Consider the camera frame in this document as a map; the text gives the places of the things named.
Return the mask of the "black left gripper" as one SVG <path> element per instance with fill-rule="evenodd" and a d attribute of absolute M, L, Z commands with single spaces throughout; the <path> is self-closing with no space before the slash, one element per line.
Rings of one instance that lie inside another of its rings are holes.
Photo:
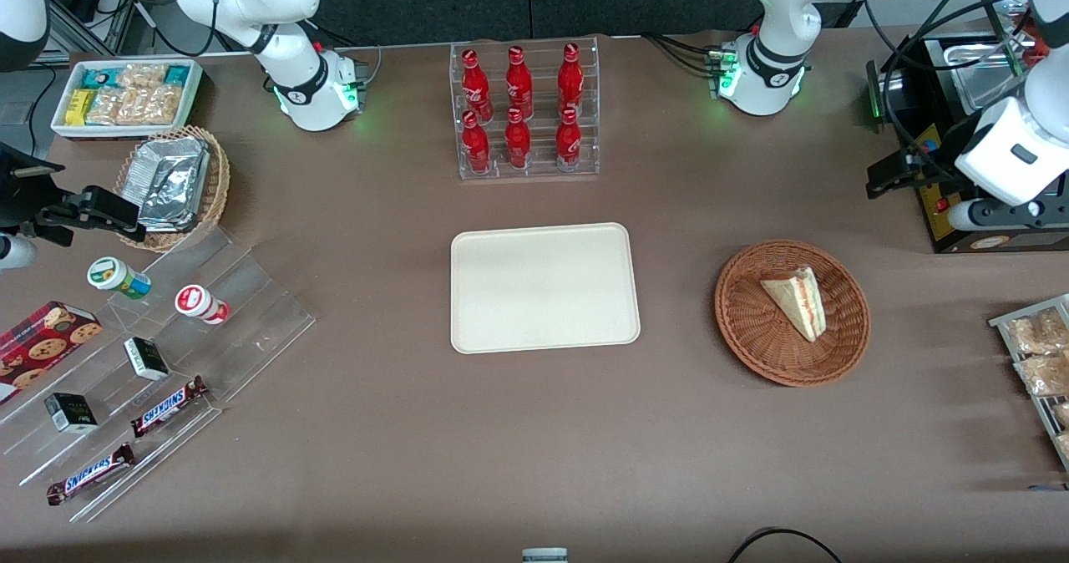
<path fill-rule="evenodd" d="M 887 155 L 867 168 L 866 196 L 878 199 L 900 189 L 923 189 L 939 186 L 943 196 L 970 196 L 970 179 L 954 165 L 952 157 L 942 150 L 923 155 L 904 150 L 903 155 Z"/>

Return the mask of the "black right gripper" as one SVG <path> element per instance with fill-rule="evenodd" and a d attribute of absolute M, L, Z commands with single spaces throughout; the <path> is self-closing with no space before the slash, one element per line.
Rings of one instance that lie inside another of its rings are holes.
<path fill-rule="evenodd" d="M 51 178 L 65 168 L 1 145 L 3 231 L 61 247 L 72 245 L 73 228 L 110 231 L 134 243 L 144 243 L 148 231 L 138 223 L 137 205 L 98 185 L 69 194 Z"/>

